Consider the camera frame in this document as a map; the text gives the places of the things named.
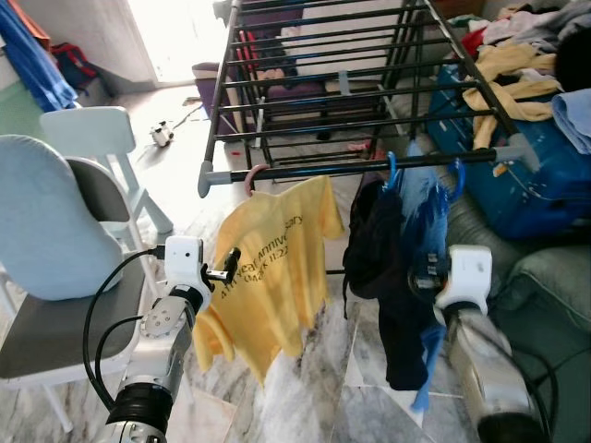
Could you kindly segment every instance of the chair cushion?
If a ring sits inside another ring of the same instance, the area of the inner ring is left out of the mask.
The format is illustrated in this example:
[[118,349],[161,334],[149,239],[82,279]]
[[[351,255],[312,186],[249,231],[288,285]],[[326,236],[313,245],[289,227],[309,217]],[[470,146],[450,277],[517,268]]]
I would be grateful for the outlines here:
[[[97,302],[90,323],[90,359],[104,331],[116,321],[138,314],[144,273],[139,260],[129,263],[121,281]],[[82,331],[91,297],[48,302],[27,295],[2,349],[0,378],[12,379],[82,363]],[[115,329],[103,358],[121,353],[131,341],[134,325]]]
[[90,214],[66,161],[24,136],[1,136],[0,158],[0,262],[11,280],[44,300],[95,293],[121,247]]

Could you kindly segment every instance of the blue clothes hanger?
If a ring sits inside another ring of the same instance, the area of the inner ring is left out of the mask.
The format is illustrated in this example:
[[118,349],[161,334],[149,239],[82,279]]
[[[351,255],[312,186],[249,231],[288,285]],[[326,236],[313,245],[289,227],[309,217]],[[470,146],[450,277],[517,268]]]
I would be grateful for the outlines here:
[[462,161],[460,159],[455,159],[455,161],[453,163],[451,163],[447,167],[447,169],[450,173],[456,171],[458,174],[457,186],[455,187],[455,190],[451,194],[448,191],[448,196],[447,196],[448,201],[450,203],[453,203],[455,200],[457,200],[462,195],[462,192],[464,192],[465,168],[464,168],[464,164],[462,163]]
[[390,178],[388,184],[384,187],[385,191],[394,189],[394,181],[396,179],[396,155],[393,152],[388,152],[388,160],[390,161]]

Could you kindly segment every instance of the sofa cushion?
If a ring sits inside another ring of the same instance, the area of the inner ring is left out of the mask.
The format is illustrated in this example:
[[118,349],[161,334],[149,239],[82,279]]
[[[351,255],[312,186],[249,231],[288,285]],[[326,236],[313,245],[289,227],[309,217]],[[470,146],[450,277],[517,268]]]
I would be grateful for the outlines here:
[[503,303],[523,303],[544,293],[563,307],[575,325],[591,331],[591,245],[539,250],[513,268]]

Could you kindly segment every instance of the black metal bar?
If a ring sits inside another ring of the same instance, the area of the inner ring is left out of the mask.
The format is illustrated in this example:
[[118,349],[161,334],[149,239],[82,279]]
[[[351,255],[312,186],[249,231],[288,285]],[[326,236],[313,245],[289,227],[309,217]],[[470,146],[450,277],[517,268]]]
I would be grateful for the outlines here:
[[[422,44],[438,44],[438,43],[446,43],[447,39],[432,39],[432,40],[425,40]],[[375,46],[364,46],[362,48],[352,48],[352,49],[339,49],[336,51],[325,51],[323,53],[311,53],[311,54],[297,54],[297,55],[279,55],[276,57],[265,57],[265,58],[258,58],[255,63],[257,64],[266,64],[276,60],[300,60],[300,59],[307,59],[307,58],[318,58],[318,57],[328,57],[330,55],[346,55],[346,54],[355,54],[355,53],[369,53],[371,51],[379,51],[382,49],[391,49],[391,48],[405,48],[410,46],[417,46],[417,42],[402,42],[396,44],[381,44]],[[381,54],[376,56],[378,57],[385,57],[386,54]],[[239,66],[239,65],[250,65],[252,66],[252,60],[235,60],[231,62],[227,62],[229,66]]]
[[[244,59],[245,58],[244,48],[237,48],[236,50],[241,54],[242,58]],[[250,79],[249,69],[251,67],[252,67],[252,65],[251,66],[239,66],[237,69],[238,75],[241,75],[245,79]],[[250,87],[249,85],[245,85],[240,90],[242,91],[243,99],[246,98],[248,103],[252,104],[252,103],[257,102],[257,93],[254,88]],[[257,112],[255,110],[251,110],[250,115],[251,115],[252,121],[256,127],[257,121],[259,120],[258,116],[257,116]]]
[[297,3],[291,5],[283,5],[283,6],[267,6],[261,7],[258,9],[250,9],[250,8],[242,8],[240,11],[241,16],[252,16],[258,14],[272,14],[275,12],[281,11],[293,11],[295,9],[308,9],[310,7],[318,7],[318,6],[337,6],[337,5],[346,5],[348,3],[361,3],[361,2],[371,2],[373,0],[331,0],[325,1],[323,3],[315,2],[315,3]]
[[346,160],[359,160],[359,156],[355,154],[343,154],[343,155],[334,155],[329,158],[325,159],[306,159],[301,158],[300,160],[291,160],[287,162],[279,162],[277,161],[276,164],[281,166],[291,165],[291,164],[308,164],[308,163],[323,163],[323,162],[336,162],[336,161],[346,161]]
[[[424,166],[447,165],[460,159],[464,163],[494,162],[497,159],[496,150],[471,150],[457,154],[435,154],[419,157],[405,157],[396,160],[396,169],[420,168]],[[364,161],[355,163],[335,163],[318,166],[271,168],[258,172],[254,180],[272,180],[278,178],[308,177],[314,175],[331,174],[360,174],[365,172],[386,171],[390,169],[388,161]],[[230,180],[244,182],[248,171],[231,171]]]
[[376,120],[376,121],[368,121],[364,123],[341,123],[336,125],[325,125],[325,126],[307,126],[307,127],[296,127],[292,129],[275,129],[272,131],[264,131],[264,132],[247,132],[243,134],[227,134],[227,135],[220,135],[215,136],[216,140],[223,140],[223,141],[231,141],[237,140],[240,138],[256,138],[256,137],[273,137],[273,136],[287,136],[291,134],[306,134],[306,133],[317,133],[320,131],[339,131],[339,130],[346,130],[346,129],[358,129],[360,127],[376,127],[376,126],[388,126],[388,125],[403,125],[406,123],[413,123],[414,121],[433,121],[433,120],[455,120],[459,118],[466,118],[466,117],[476,117],[480,115],[493,115],[495,111],[490,109],[486,111],[470,111],[466,113],[458,113],[458,114],[444,114],[444,115],[425,115],[422,117],[407,117],[407,118],[398,118],[395,120]]
[[339,123],[346,121],[347,124],[361,123],[366,121],[375,121],[376,119],[384,120],[387,118],[386,114],[375,115],[373,112],[365,111],[363,113],[349,113],[349,114],[326,114],[322,117],[311,117],[311,118],[295,118],[293,120],[280,120],[278,122],[272,122],[272,126],[269,127],[273,130],[277,126],[290,125],[290,130],[298,129],[301,127],[310,127],[317,125],[321,121],[322,126],[330,125],[333,123]]
[[490,85],[487,83],[486,79],[482,76],[476,65],[474,64],[474,60],[468,54],[464,46],[455,39],[452,32],[452,27],[450,24],[445,20],[443,15],[441,14],[439,8],[431,1],[431,0],[424,0],[426,6],[428,7],[431,16],[439,22],[441,32],[447,38],[450,39],[450,45],[452,46],[455,53],[462,59],[465,63],[465,68],[468,71],[468,74],[472,76],[478,83],[480,83],[480,90],[482,97],[487,102],[488,106],[491,109],[495,110],[497,115],[497,120],[503,126],[503,129],[507,132],[508,135],[512,136],[513,134],[518,134],[519,130],[515,125],[515,122],[511,119],[511,117],[507,114],[505,108],[503,108],[501,102],[495,95],[495,93],[490,88]]
[[[371,91],[375,91],[378,90],[377,87],[371,87],[371,88],[359,88],[359,89],[355,89],[353,92],[354,93],[362,93],[362,92],[371,92]],[[333,91],[322,91],[322,92],[310,92],[307,94],[297,94],[298,99],[317,99],[317,98],[322,98],[322,97],[332,97],[332,96],[343,96],[343,94],[341,93],[340,90],[333,90]],[[269,99],[268,102],[269,103],[276,103],[276,102],[281,102],[283,101],[283,99],[281,97],[277,97],[274,99]]]
[[[263,130],[265,129],[265,124],[266,124],[266,122],[263,120],[262,127],[261,127]],[[267,147],[267,138],[266,137],[262,137],[260,139],[260,149],[262,150],[262,155],[263,155],[265,161],[267,162],[267,164],[269,164],[270,166],[274,166],[275,161],[271,155],[271,151]]]
[[[372,60],[375,58],[383,58],[384,55],[383,54],[375,54],[375,55],[364,55],[363,57],[352,57],[352,58],[347,58],[346,61],[347,62],[355,62],[355,61],[361,61],[361,60]],[[316,61],[316,62],[305,62],[305,63],[298,63],[296,65],[297,68],[300,68],[302,66],[314,66],[314,65],[328,65],[330,63],[342,63],[343,59],[339,58],[339,59],[334,59],[334,60],[323,60],[323,61]],[[262,67],[262,69],[283,69],[284,67],[294,67],[294,64],[283,64],[283,65],[273,65],[273,66],[265,66]]]
[[283,6],[283,5],[303,5],[314,4],[316,2],[323,2],[325,0],[255,0],[248,1],[242,5],[243,11],[250,9],[262,9],[267,7]]
[[213,99],[210,116],[210,134],[208,136],[204,158],[206,162],[211,162],[213,160],[213,150],[215,148],[215,134],[218,131],[218,125],[220,124],[220,104],[222,103],[223,97],[223,80],[225,79],[225,75],[228,71],[228,65],[226,64],[226,61],[229,57],[229,54],[233,51],[233,48],[230,46],[230,43],[234,39],[234,26],[236,24],[236,19],[238,17],[239,6],[239,1],[234,1],[232,3],[232,9],[230,10],[230,17],[228,19],[228,38],[225,46],[225,52],[223,53],[223,60],[218,68],[218,77],[217,81],[215,82],[215,88],[213,90]]
[[[415,17],[416,14],[413,13],[408,13],[407,14],[407,18],[406,20],[414,23],[415,22]],[[412,41],[415,36],[416,36],[416,30],[417,28],[412,28],[410,29],[410,34],[408,33],[409,28],[404,28],[402,35],[401,35],[401,42],[408,42],[408,41]],[[402,49],[398,49],[396,50],[395,56],[393,58],[393,64],[394,65],[400,65],[402,63],[406,63],[406,59],[408,57],[408,53],[409,53],[410,48],[408,47],[404,47]],[[398,80],[400,80],[400,76],[402,75],[402,71],[396,71],[396,72],[390,72],[388,74],[386,74],[386,83],[384,85],[385,88],[395,88],[396,85],[398,84]]]
[[291,162],[294,160],[301,159],[325,159],[330,158],[332,155],[357,155],[363,153],[363,150],[341,150],[338,152],[323,152],[321,154],[309,154],[309,155],[297,155],[295,157],[280,157],[277,159],[278,162]]
[[[396,19],[396,24],[399,24],[399,25],[405,24],[405,25],[406,25],[406,24],[407,24],[407,23],[406,23],[406,21],[405,21],[406,15],[407,15],[407,13],[406,13],[406,12],[404,12],[404,13],[403,13],[403,14],[401,14],[401,15],[399,15],[399,16],[398,16],[398,18]],[[397,42],[399,42],[399,38],[400,38],[400,29],[407,29],[407,28],[408,28],[407,26],[401,26],[401,27],[399,27],[399,28],[396,28],[396,29],[394,30],[394,33],[392,34],[391,43],[392,43],[392,44],[394,44],[394,43],[397,43]],[[394,53],[395,53],[395,51],[394,51],[394,48],[392,48],[392,49],[391,49],[391,50],[388,52],[388,57],[386,58],[386,66],[391,66],[391,65],[392,65],[392,58],[394,57]],[[380,83],[382,84],[382,86],[383,86],[384,88],[388,88],[388,86],[387,86],[387,82],[386,82],[386,79],[387,79],[387,77],[389,76],[389,75],[388,75],[388,74],[389,74],[389,72],[390,72],[390,71],[386,71],[386,72],[384,72],[384,73],[382,74],[382,76],[381,76],[381,82],[380,82]]]
[[[436,25],[437,21],[433,20],[432,24]],[[289,49],[290,50],[294,50],[294,49],[301,49],[301,48],[310,48],[310,47],[314,47],[314,46],[322,46],[325,44],[341,44],[341,43],[355,43],[355,42],[366,42],[369,40],[379,40],[379,39],[383,39],[384,36],[383,35],[370,35],[367,37],[357,37],[354,39],[341,39],[341,40],[328,40],[325,41],[323,40],[322,42],[312,42],[312,43],[304,43],[304,44],[293,44],[293,45],[289,45]],[[263,45],[263,44],[259,44],[260,40],[256,40],[254,42],[248,42],[249,45],[255,45],[258,46],[260,49],[264,50],[267,48],[267,46]]]
[[294,143],[283,143],[281,145],[270,145],[270,149],[274,148],[293,148],[295,146],[310,146],[310,145],[328,145],[331,143],[345,143],[347,141],[365,141],[365,140],[372,140],[372,139],[383,139],[383,138],[401,138],[406,136],[401,136],[398,134],[384,134],[383,136],[372,137],[370,134],[365,136],[359,137],[350,137],[350,138],[338,138],[338,139],[330,139],[330,140],[315,140],[315,141],[299,141]]
[[[422,14],[419,12],[419,20],[422,21],[423,17]],[[415,48],[415,63],[420,64],[423,61],[423,28],[416,28],[416,32],[418,33],[416,37],[416,42],[418,45]],[[416,117],[418,116],[418,87],[420,86],[420,70],[418,67],[415,68],[415,74],[413,75],[413,102],[411,104],[411,116]],[[410,125],[410,138],[415,139],[416,137],[416,123],[411,123]]]
[[[431,26],[437,25],[438,22],[436,20],[426,21],[423,26]],[[255,45],[264,45],[266,43],[277,43],[277,42],[297,42],[300,40],[312,40],[312,39],[326,39],[328,37],[340,37],[343,35],[355,35],[355,34],[364,34],[366,32],[378,32],[383,30],[395,30],[397,28],[405,28],[405,27],[414,27],[420,26],[416,23],[401,23],[395,25],[384,25],[384,26],[374,26],[371,28],[359,28],[357,30],[334,30],[331,32],[321,32],[318,34],[304,34],[304,35],[295,35],[292,37],[277,37],[274,39],[257,39],[255,42],[233,42],[232,46],[252,46]]]
[[252,169],[252,156],[250,155],[250,145],[244,144],[244,154],[247,157],[247,168]]
[[339,112],[343,112],[343,111],[355,111],[355,110],[361,110],[361,109],[369,109],[369,108],[371,108],[371,104],[372,103],[369,103],[369,102],[366,102],[366,103],[345,102],[345,103],[340,104],[338,108],[336,108],[336,107],[327,108],[326,103],[321,103],[320,106],[307,107],[307,108],[290,107],[288,109],[274,110],[273,117],[277,117],[279,115],[321,113],[323,111],[327,111],[329,113],[339,113]]
[[[430,66],[446,66],[446,65],[460,65],[463,63],[462,60],[459,59],[444,59],[444,60],[437,60],[432,62],[423,62],[420,67],[430,67]],[[387,67],[373,67],[369,69],[354,69],[352,71],[347,71],[347,76],[349,78],[355,77],[364,77],[369,76],[372,74],[381,74],[382,72],[387,71],[399,71],[404,69],[411,69],[415,67],[414,63],[409,63],[405,65],[398,65],[398,66],[387,66]],[[284,77],[284,78],[274,78],[269,80],[259,80],[256,82],[259,86],[274,86],[274,85],[284,85],[287,83],[303,83],[308,81],[325,81],[325,80],[334,80],[339,77],[338,72],[331,72],[329,74],[313,74],[309,76],[295,76],[295,77]],[[226,88],[240,88],[245,86],[245,83],[254,83],[254,82],[245,82],[245,81],[229,81],[224,83]]]
[[374,11],[355,12],[352,14],[342,14],[340,16],[328,16],[319,18],[301,18],[298,20],[282,20],[272,21],[269,23],[258,23],[256,25],[240,25],[237,30],[272,30],[277,28],[285,28],[288,26],[303,26],[303,25],[317,25],[320,23],[333,23],[335,21],[357,20],[360,18],[374,18],[384,16],[395,16],[405,11],[414,11],[427,9],[427,6],[413,6],[413,7],[395,7],[392,9],[381,9]]
[[[416,88],[418,92],[432,92],[435,90],[461,90],[461,89],[468,89],[468,88],[475,88],[477,86],[477,82],[475,81],[464,81],[460,83],[454,83],[450,85],[429,85],[429,86],[421,86]],[[294,100],[283,100],[280,102],[265,102],[260,104],[243,104],[237,106],[222,106],[220,111],[225,113],[233,113],[233,112],[244,112],[249,109],[269,109],[273,107],[281,107],[281,106],[305,106],[310,104],[316,103],[325,103],[325,102],[347,102],[351,100],[361,100],[361,99],[369,99],[374,97],[391,97],[393,95],[405,95],[410,94],[413,92],[413,88],[400,88],[398,90],[375,90],[372,92],[364,92],[357,94],[353,91],[352,95],[335,95],[329,97],[313,97],[309,99],[294,99]]]

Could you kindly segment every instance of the cable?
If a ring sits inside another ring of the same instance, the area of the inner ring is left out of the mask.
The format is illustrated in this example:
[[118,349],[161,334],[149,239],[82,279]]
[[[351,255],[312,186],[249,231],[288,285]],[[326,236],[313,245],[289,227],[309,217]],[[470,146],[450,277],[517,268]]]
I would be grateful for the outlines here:
[[531,394],[533,395],[534,401],[537,404],[537,408],[538,408],[539,415],[540,415],[540,420],[542,422],[542,427],[544,429],[544,434],[546,434],[546,437],[548,437],[548,439],[552,440],[552,434],[550,433],[550,426],[549,426],[548,410],[546,409],[546,404],[544,404],[542,396],[540,395],[539,390],[537,389],[537,386],[534,383],[534,381],[531,379],[531,377],[529,375],[527,375],[527,373],[524,371],[522,366],[519,365],[515,361],[513,356],[510,355],[509,353],[507,353],[507,351],[505,351],[494,340],[492,340],[488,336],[488,334],[486,334],[485,332],[479,330],[478,328],[476,328],[470,324],[464,323],[459,317],[458,317],[458,324],[461,326],[466,326],[470,330],[472,330],[476,335],[478,335],[481,339],[483,339],[488,344],[490,344],[493,348],[495,348],[497,350],[498,353],[500,353],[509,362],[511,362],[511,364],[515,367],[515,369],[517,369],[521,373],[522,377],[524,378],[525,385],[527,386],[527,388],[529,390],[531,390]]
[[[518,343],[511,343],[511,347],[517,351],[518,353],[524,353],[526,355],[530,355],[536,358],[539,362],[542,363],[546,367],[548,371],[548,375],[550,378],[550,408],[549,408],[549,428],[550,433],[554,435],[554,431],[556,429],[556,420],[558,419],[558,409],[559,409],[559,386],[558,386],[558,379],[556,377],[556,371],[552,367],[552,364],[548,361],[548,359],[538,353],[537,351],[528,348],[527,346],[523,346],[522,344]],[[539,388],[539,385],[536,383],[535,380],[532,380],[533,384],[536,386],[536,389]]]
[[117,266],[115,270],[111,272],[111,275],[109,275],[109,277],[106,278],[99,290],[92,297],[92,300],[90,301],[89,305],[89,310],[87,311],[86,318],[84,319],[84,330],[82,331],[82,361],[84,363],[84,369],[86,370],[86,375],[89,378],[92,387],[94,388],[97,395],[103,402],[104,406],[109,411],[113,409],[115,402],[109,394],[109,391],[104,386],[102,386],[101,383],[99,383],[99,381],[97,380],[96,376],[94,376],[94,373],[92,372],[92,367],[90,366],[89,332],[92,311],[94,310],[94,306],[96,305],[96,302],[99,300],[99,297],[103,294],[104,289],[109,285],[111,280],[121,271],[121,269],[123,269],[125,266],[127,266],[129,263],[131,263],[138,257],[147,256],[149,254],[156,254],[157,252],[159,252],[158,246],[154,247],[153,249],[136,252],[135,254],[123,260],[123,262],[121,262],[121,264],[119,264],[119,266]]
[[[559,369],[561,367],[563,367],[564,365],[566,365],[567,363],[569,363],[571,360],[573,360],[574,358],[578,357],[579,355],[583,354],[583,353],[588,353],[591,351],[591,348],[584,348],[581,351],[577,351],[576,353],[569,355],[568,357],[565,357],[563,360],[561,360],[559,363],[557,363],[555,366],[553,366],[552,372],[556,373],[559,371]],[[534,383],[536,383],[537,386],[540,386],[542,383],[544,383],[546,381],[546,378],[550,377],[549,371],[538,377],[538,378],[534,378]]]
[[142,319],[142,316],[135,316],[135,317],[128,317],[128,318],[124,318],[123,320],[119,320],[116,323],[114,323],[113,325],[111,325],[104,332],[104,334],[101,336],[101,339],[99,340],[99,344],[96,347],[96,355],[94,357],[94,374],[96,376],[97,381],[101,384],[101,386],[105,390],[106,390],[106,387],[104,386],[103,375],[101,374],[101,359],[103,358],[103,347],[104,347],[105,342],[107,341],[107,338],[109,337],[109,334],[111,334],[111,332],[113,332],[116,328],[120,327],[121,325],[125,325],[126,323],[129,323],[131,321],[138,321],[141,319]]

